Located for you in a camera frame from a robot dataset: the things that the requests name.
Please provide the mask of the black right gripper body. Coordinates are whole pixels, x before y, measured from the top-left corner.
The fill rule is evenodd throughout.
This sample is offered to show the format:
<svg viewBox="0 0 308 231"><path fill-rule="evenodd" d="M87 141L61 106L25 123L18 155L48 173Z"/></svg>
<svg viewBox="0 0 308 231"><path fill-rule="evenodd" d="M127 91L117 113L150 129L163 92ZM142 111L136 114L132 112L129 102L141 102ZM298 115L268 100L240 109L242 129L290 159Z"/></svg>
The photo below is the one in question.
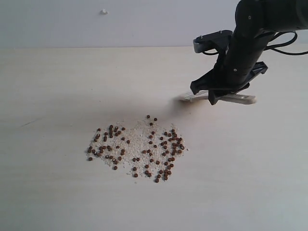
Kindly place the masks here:
<svg viewBox="0 0 308 231"><path fill-rule="evenodd" d="M212 91L237 92L248 85L249 75L268 44L268 32L236 28L211 35L218 41L219 60L213 68Z"/></svg>

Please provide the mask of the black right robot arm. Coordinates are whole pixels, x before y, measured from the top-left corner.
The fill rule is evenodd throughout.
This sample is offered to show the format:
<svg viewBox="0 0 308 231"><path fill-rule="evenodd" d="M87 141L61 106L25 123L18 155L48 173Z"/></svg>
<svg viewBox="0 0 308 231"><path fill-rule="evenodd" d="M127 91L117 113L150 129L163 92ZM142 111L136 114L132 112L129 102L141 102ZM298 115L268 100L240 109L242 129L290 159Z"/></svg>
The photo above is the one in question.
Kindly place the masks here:
<svg viewBox="0 0 308 231"><path fill-rule="evenodd" d="M264 51L279 51L288 43L269 45L277 37L308 28L306 0L242 0L235 11L234 31L222 30L193 40L195 53L210 55L217 61L209 72L192 81L193 95L207 92L211 105L228 96L237 97L268 67L258 59Z"/></svg>

